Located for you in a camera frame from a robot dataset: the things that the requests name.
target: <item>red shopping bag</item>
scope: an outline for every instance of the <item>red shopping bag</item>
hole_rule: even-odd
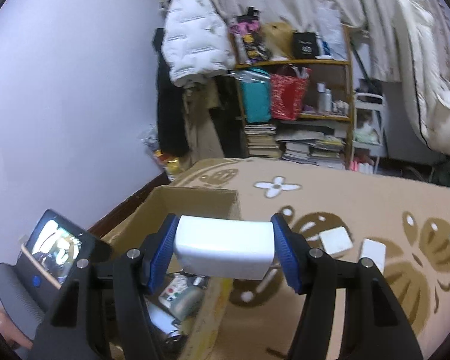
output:
[[[299,78],[283,75],[287,66],[279,69],[277,74],[270,75],[271,85],[271,116],[281,120],[296,120],[302,111],[302,98],[307,91],[308,77],[311,69],[303,69],[303,76]]]

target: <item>white puffer jacket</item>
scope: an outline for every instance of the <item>white puffer jacket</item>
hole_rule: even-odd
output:
[[[205,83],[235,66],[228,28],[210,0],[172,0],[162,53],[176,86]]]

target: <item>metal screw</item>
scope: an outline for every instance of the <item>metal screw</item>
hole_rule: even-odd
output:
[[[369,259],[368,257],[364,257],[360,262],[365,268],[371,268],[373,266],[372,259]]]
[[[140,250],[138,250],[138,249],[130,249],[130,250],[127,252],[127,257],[128,257],[129,259],[135,259],[135,258],[137,258],[138,256],[140,256]]]
[[[313,249],[310,249],[310,251],[308,253],[310,253],[310,256],[312,256],[315,259],[318,259],[323,256],[322,249],[319,249],[318,247],[314,247]]]
[[[88,260],[87,259],[80,259],[77,261],[77,268],[83,269],[88,266]]]

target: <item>white rectangular object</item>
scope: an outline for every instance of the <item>white rectangular object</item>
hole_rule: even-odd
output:
[[[387,247],[385,244],[365,238],[362,243],[360,258],[368,257],[369,259],[372,259],[379,271],[383,274],[386,250]]]
[[[321,231],[319,237],[330,256],[353,248],[352,240],[343,226]]]
[[[274,228],[271,222],[183,215],[174,251],[187,273],[262,280],[274,259]]]

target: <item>black bag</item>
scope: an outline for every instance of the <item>black bag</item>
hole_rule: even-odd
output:
[[[315,59],[320,54],[314,32],[294,32],[292,52],[295,59]]]

